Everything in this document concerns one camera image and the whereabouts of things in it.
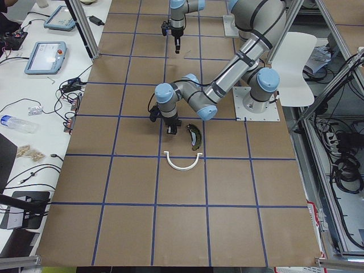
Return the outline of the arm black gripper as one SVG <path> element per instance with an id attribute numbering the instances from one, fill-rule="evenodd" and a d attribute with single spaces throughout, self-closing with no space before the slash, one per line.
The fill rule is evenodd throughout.
<path id="1" fill-rule="evenodd" d="M 168 126 L 167 127 L 167 134 L 177 134 L 177 127 L 181 126 L 181 120 L 179 120 L 179 116 L 175 114 L 172 117 L 163 117 L 164 123 Z"/>
<path id="2" fill-rule="evenodd" d="M 175 38 L 175 53 L 179 54 L 181 48 L 180 38 L 183 36 L 183 28 L 172 28 L 171 34 Z"/>

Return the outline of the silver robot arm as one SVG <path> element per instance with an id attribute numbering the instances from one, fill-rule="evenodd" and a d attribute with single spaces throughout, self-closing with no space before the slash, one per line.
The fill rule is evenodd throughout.
<path id="1" fill-rule="evenodd" d="M 205 0 L 171 0 L 169 3 L 171 16 L 169 29 L 175 41 L 175 53 L 180 53 L 181 37 L 184 35 L 186 25 L 185 16 L 189 13 L 201 11 L 205 8 Z"/>
<path id="2" fill-rule="evenodd" d="M 286 23 L 284 1 L 230 1 L 229 8 L 237 29 L 248 32 L 250 37 L 216 79 L 209 85 L 203 85 L 193 74 L 188 74 L 155 88 L 160 115 L 169 134 L 175 135 L 181 125 L 177 101 L 185 100 L 202 120 L 212 119 L 217 113 L 218 102 L 255 65 L 260 56 L 277 43 Z"/>

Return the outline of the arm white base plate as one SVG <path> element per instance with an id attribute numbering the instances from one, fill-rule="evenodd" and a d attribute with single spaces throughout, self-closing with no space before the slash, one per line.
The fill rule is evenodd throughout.
<path id="1" fill-rule="evenodd" d="M 234 15 L 224 15 L 222 17 L 224 33 L 227 38 L 239 38 L 239 30 L 235 26 Z"/>
<path id="2" fill-rule="evenodd" d="M 237 121 L 279 122 L 280 117 L 274 95 L 266 102 L 255 101 L 250 87 L 233 87 L 235 118 Z"/>

